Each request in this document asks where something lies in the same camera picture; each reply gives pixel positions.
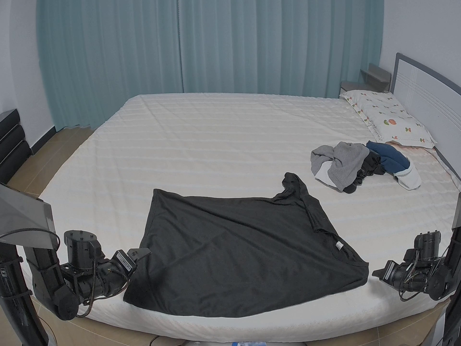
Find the pile of clothes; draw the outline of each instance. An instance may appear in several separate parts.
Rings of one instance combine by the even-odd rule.
[[[414,190],[421,177],[409,158],[386,143],[339,142],[336,147],[322,145],[311,152],[311,171],[315,178],[345,193],[353,193],[366,176],[392,174],[400,186]]]

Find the curtain fold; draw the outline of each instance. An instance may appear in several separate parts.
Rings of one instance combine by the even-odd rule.
[[[337,97],[378,64],[383,0],[179,0],[185,92]]]
[[[177,0],[37,0],[56,129],[100,126],[138,94],[182,92]]]
[[[37,0],[57,129],[143,93],[337,97],[378,64],[383,0]]]

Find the wall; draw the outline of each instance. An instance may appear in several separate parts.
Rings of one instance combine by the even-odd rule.
[[[54,125],[38,62],[37,0],[0,1],[1,103],[3,110],[18,109],[32,146]]]
[[[384,0],[380,66],[397,52],[461,85],[461,0]]]

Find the gray knit garment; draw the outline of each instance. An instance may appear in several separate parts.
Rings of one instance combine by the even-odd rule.
[[[355,181],[357,172],[370,150],[361,143],[339,142],[336,147],[322,145],[311,152],[311,171],[314,175],[326,161],[333,161],[328,176],[339,191]]]

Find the white headboard panel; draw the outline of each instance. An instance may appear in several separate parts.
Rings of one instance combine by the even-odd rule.
[[[461,87],[397,53],[390,91],[426,126],[442,159],[461,176]]]

